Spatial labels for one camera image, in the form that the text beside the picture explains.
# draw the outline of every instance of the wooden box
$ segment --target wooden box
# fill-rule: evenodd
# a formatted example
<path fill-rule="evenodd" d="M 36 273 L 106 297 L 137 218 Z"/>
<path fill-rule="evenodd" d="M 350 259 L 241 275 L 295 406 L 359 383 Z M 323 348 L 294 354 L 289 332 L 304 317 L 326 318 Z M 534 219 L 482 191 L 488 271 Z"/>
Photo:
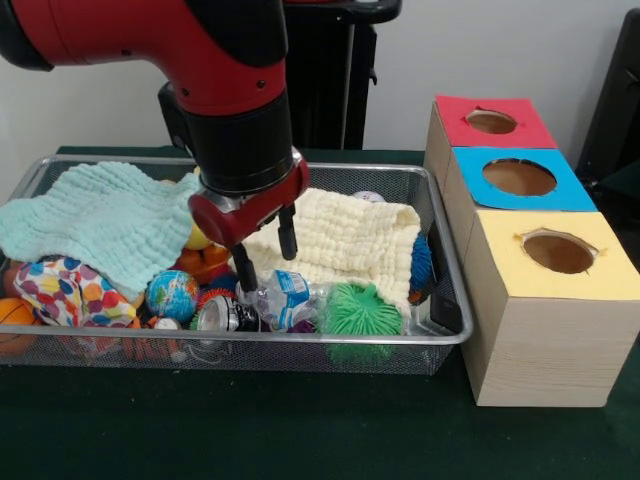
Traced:
<path fill-rule="evenodd" d="M 586 211 L 596 207 L 555 149 L 454 147 L 442 194 L 464 264 L 476 211 Z"/>
<path fill-rule="evenodd" d="M 479 210 L 464 272 L 478 405 L 606 404 L 640 330 L 640 275 L 600 213 Z"/>
<path fill-rule="evenodd" d="M 470 99 L 436 96 L 424 166 L 440 192 L 454 147 L 557 148 L 533 104 L 526 99 Z"/>

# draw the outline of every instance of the metal basket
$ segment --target metal basket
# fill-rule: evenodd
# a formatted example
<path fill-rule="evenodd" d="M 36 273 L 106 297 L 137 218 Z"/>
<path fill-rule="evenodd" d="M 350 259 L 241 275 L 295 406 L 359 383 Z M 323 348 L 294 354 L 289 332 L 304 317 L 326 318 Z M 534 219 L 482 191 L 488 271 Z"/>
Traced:
<path fill-rule="evenodd" d="M 193 161 L 180 159 L 55 156 L 36 163 L 11 198 L 42 195 L 69 168 L 99 161 L 129 162 L 157 180 L 179 180 L 194 167 Z M 411 335 L 388 337 L 0 325 L 0 342 L 15 341 L 20 336 L 34 340 L 20 355 L 0 356 L 0 364 L 434 374 L 453 346 L 464 342 L 473 329 L 467 293 L 435 180 L 429 172 L 417 167 L 345 164 L 310 167 L 314 187 L 347 195 L 360 190 L 375 191 L 389 202 L 405 203 L 416 209 L 434 250 L 437 279 L 434 294 L 444 299 L 449 311 L 455 314 L 422 318 L 425 315 L 420 308 L 413 308 L 412 318 L 407 319 Z M 6 268 L 7 259 L 0 257 L 0 260 Z"/>

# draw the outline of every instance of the white wall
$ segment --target white wall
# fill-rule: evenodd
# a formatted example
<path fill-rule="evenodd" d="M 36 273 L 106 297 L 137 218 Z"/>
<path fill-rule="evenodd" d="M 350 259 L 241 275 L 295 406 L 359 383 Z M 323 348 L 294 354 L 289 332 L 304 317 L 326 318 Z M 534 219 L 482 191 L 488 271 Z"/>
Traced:
<path fill-rule="evenodd" d="M 27 168 L 61 145 L 166 145 L 157 92 L 164 75 L 145 62 L 16 68 L 0 58 L 0 204 Z"/>
<path fill-rule="evenodd" d="M 367 148 L 423 149 L 436 93 L 533 98 L 577 159 L 615 41 L 634 0 L 405 0 L 378 27 Z M 37 73 L 0 61 L 0 202 L 60 145 L 168 143 L 156 93 L 135 62 Z"/>
<path fill-rule="evenodd" d="M 577 162 L 624 15 L 637 0 L 405 0 L 378 27 L 367 148 L 423 149 L 436 93 L 532 98 Z"/>

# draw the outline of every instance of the crushed plastic bottle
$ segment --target crushed plastic bottle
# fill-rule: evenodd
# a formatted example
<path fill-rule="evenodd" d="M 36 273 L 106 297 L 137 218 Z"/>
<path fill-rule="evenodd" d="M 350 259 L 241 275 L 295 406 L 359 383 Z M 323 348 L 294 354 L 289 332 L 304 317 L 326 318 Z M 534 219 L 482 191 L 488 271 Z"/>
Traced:
<path fill-rule="evenodd" d="M 286 331 L 303 320 L 313 320 L 324 309 L 330 285 L 308 283 L 302 275 L 274 270 L 254 292 L 238 284 L 238 301 L 253 307 L 273 331 Z"/>

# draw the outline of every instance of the circular hole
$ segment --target circular hole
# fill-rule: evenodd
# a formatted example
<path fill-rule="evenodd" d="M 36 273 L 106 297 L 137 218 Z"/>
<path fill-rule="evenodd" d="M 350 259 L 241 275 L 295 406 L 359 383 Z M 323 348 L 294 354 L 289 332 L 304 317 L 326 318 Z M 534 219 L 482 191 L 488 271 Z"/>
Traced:
<path fill-rule="evenodd" d="M 503 158 L 486 165 L 482 172 L 491 185 L 514 195 L 542 196 L 558 185 L 549 170 L 529 160 Z"/>
<path fill-rule="evenodd" d="M 524 241 L 524 249 L 537 263 L 554 272 L 582 273 L 593 265 L 588 245 L 568 234 L 533 235 Z"/>
<path fill-rule="evenodd" d="M 474 110 L 467 115 L 467 121 L 476 130 L 492 135 L 505 135 L 513 132 L 518 126 L 512 117 L 506 113 L 493 110 Z"/>

